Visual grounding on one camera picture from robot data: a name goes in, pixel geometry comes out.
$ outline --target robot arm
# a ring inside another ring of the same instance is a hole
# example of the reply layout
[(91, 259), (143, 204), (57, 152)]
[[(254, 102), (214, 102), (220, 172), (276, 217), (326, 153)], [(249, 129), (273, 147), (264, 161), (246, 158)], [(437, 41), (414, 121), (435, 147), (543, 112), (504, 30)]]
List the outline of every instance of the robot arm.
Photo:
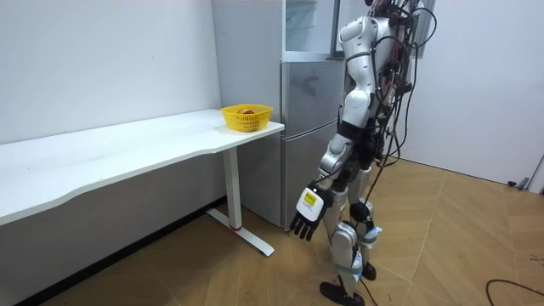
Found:
[(349, 177), (353, 177), (353, 173), (348, 173), (353, 169), (347, 169), (347, 166), (353, 166), (350, 160), (357, 159), (358, 166), (364, 169), (368, 169), (374, 160), (377, 148), (372, 135), (378, 111), (374, 68), (382, 70), (387, 64), (393, 41), (384, 41), (379, 46), (379, 53), (373, 50), (373, 44), (390, 32), (387, 20), (370, 16), (360, 17), (340, 31), (348, 74), (356, 85), (345, 98), (342, 122), (321, 158), (319, 177), (298, 201), (297, 216), (291, 227), (301, 238), (312, 238), (325, 210), (332, 206), (332, 186), (336, 184), (335, 190), (343, 190)]

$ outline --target humanoid robot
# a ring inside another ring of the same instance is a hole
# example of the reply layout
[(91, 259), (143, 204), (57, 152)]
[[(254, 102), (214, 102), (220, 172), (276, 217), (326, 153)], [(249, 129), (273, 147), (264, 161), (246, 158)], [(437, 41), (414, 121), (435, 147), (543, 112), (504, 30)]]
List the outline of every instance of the humanoid robot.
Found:
[[(384, 167), (384, 159), (391, 155), (391, 143), (383, 154), (384, 136), (396, 139), (387, 126), (396, 124), (394, 114), (404, 94), (412, 90), (406, 79), (411, 53), (418, 48), (413, 33), (417, 15), (425, 9), (419, 0), (365, 2), (370, 13), (339, 32), (355, 87), (345, 98), (342, 121), (321, 159), (318, 177), (301, 194), (291, 223), (294, 234), (308, 241), (320, 221), (325, 224), (339, 284), (322, 282), (320, 291), (346, 306), (365, 305), (354, 291), (361, 276), (377, 278), (369, 249), (381, 229), (374, 224), (372, 204), (360, 195), (368, 185), (371, 164), (377, 161)], [(350, 220), (342, 221), (347, 199)]]

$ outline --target baseboard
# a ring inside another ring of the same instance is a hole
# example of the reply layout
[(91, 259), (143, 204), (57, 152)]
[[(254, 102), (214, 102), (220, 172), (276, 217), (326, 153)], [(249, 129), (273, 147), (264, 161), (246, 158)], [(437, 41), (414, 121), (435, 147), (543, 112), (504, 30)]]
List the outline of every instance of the baseboard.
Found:
[(50, 298), (62, 293), (63, 291), (70, 289), (71, 287), (77, 285), (78, 283), (85, 281), (87, 278), (99, 273), (101, 270), (108, 268), (112, 264), (117, 263), (118, 261), (124, 259), (125, 257), (137, 252), (138, 250), (147, 247), (149, 244), (158, 241), (165, 235), (172, 233), (173, 231), (179, 229), (183, 225), (195, 220), (201, 215), (205, 214), (207, 210), (211, 208), (216, 208), (219, 205), (226, 203), (227, 196), (223, 196), (216, 201), (188, 214), (181, 219), (170, 223), (169, 225), (159, 229), (146, 237), (122, 248), (121, 250), (114, 252), (106, 258), (100, 259), (98, 262), (89, 265), (87, 268), (84, 268), (73, 275), (66, 277), (65, 279), (49, 286), (40, 292), (26, 298), (25, 300), (16, 304), (16, 306), (26, 306), (26, 305), (38, 305), (44, 303)]

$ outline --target yellow label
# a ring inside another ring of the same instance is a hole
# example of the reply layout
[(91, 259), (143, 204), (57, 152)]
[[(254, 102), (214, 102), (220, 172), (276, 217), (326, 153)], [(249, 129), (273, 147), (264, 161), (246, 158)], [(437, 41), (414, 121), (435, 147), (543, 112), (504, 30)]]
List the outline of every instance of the yellow label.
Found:
[(308, 203), (308, 205), (312, 207), (315, 204), (316, 199), (315, 199), (315, 196), (307, 192), (306, 195), (304, 196), (304, 200), (306, 201), (306, 203)]

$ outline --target yellow basket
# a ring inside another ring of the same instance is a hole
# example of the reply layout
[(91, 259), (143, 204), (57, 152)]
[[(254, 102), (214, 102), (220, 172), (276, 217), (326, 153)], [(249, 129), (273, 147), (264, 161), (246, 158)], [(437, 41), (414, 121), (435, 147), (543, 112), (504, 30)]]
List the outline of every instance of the yellow basket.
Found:
[[(249, 109), (254, 114), (239, 114), (241, 109)], [(266, 105), (233, 105), (221, 109), (227, 127), (236, 131), (252, 132), (266, 127), (269, 122), (272, 107)]]

